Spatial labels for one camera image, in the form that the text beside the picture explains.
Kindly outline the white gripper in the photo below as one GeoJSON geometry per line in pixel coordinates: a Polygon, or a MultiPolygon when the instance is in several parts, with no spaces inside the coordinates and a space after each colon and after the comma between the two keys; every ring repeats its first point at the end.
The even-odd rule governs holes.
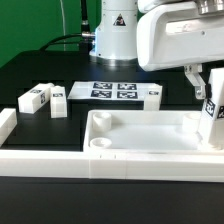
{"type": "Polygon", "coordinates": [[[200,14],[195,1],[139,1],[138,63],[145,71],[184,66],[195,97],[206,97],[202,65],[224,59],[224,5],[200,14]]]}

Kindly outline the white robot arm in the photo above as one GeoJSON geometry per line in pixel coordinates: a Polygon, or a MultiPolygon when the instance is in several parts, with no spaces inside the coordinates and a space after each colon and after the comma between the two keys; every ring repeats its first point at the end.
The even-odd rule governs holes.
{"type": "Polygon", "coordinates": [[[183,66],[198,99],[201,65],[224,59],[224,0],[101,0],[92,60],[137,62],[145,71],[183,66]]]}

